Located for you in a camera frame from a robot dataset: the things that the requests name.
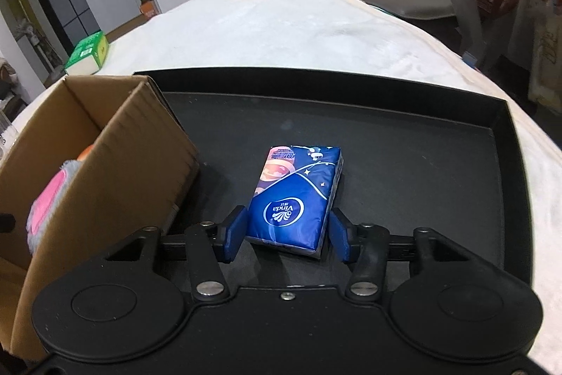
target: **green box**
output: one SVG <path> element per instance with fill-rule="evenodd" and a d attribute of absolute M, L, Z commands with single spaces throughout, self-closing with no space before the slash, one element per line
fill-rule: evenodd
<path fill-rule="evenodd" d="M 102 68 L 109 43 L 102 31 L 78 42 L 65 65 L 68 75 L 91 75 Z"/>

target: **metal screw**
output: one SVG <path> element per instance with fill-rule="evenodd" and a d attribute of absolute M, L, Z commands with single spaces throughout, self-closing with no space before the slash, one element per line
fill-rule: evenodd
<path fill-rule="evenodd" d="M 202 282 L 197 285 L 197 292 L 204 296 L 216 296 L 224 291 L 224 285 L 219 282 Z"/>
<path fill-rule="evenodd" d="M 377 293 L 379 287 L 371 282 L 357 282 L 351 285 L 350 290 L 356 296 L 372 296 Z"/>
<path fill-rule="evenodd" d="M 289 291 L 282 292 L 280 295 L 280 298 L 283 300 L 293 300 L 295 297 L 294 292 Z"/>

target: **white cloth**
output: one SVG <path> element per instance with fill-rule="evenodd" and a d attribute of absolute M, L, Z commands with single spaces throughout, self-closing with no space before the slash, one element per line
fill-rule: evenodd
<path fill-rule="evenodd" d="M 562 372 L 562 151 L 505 92 L 429 34 L 359 0 L 190 0 L 112 43 L 98 74 L 218 66 L 384 75 L 507 100 L 529 182 L 533 288 L 544 308 L 530 356 Z"/>

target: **tissue pack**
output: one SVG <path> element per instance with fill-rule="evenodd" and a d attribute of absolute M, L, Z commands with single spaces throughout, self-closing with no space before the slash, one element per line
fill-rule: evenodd
<path fill-rule="evenodd" d="M 272 147 L 249 206 L 248 239 L 320 257 L 342 163 L 337 147 Z"/>

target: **cylindrical container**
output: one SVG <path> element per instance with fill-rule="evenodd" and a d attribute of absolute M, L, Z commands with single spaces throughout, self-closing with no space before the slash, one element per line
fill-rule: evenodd
<path fill-rule="evenodd" d="M 0 111 L 0 160 L 12 147 L 16 137 L 18 137 L 18 131 L 12 126 L 4 112 Z"/>

